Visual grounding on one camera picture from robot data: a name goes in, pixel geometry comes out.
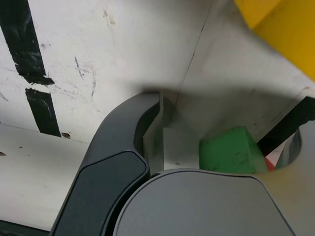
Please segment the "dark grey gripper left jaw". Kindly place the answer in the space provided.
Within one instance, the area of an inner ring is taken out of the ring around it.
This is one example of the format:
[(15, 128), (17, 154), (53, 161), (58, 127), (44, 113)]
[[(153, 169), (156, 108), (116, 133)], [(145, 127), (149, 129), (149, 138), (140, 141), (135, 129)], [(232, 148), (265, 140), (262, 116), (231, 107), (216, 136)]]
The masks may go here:
[(160, 94), (143, 92), (117, 106), (96, 131), (53, 236), (110, 236), (128, 198), (150, 178), (143, 137), (160, 112)]

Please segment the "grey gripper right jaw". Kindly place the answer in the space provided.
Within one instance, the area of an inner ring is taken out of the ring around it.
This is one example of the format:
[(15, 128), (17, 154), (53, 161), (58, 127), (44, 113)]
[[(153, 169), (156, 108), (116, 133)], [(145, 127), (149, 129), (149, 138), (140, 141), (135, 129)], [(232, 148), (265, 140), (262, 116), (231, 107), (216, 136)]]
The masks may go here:
[(128, 199), (116, 236), (312, 236), (315, 124), (299, 127), (282, 151), (290, 164), (260, 174), (174, 169)]

